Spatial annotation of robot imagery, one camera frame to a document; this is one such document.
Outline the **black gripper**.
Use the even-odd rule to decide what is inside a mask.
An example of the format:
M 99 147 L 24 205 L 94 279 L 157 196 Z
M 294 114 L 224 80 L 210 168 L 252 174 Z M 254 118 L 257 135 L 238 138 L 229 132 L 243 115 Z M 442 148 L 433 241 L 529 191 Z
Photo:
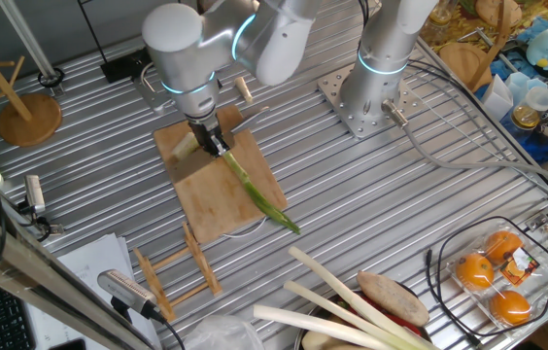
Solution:
M 222 137 L 222 130 L 217 118 L 189 119 L 188 125 L 202 149 L 211 157 L 221 157 L 230 150 L 230 146 Z

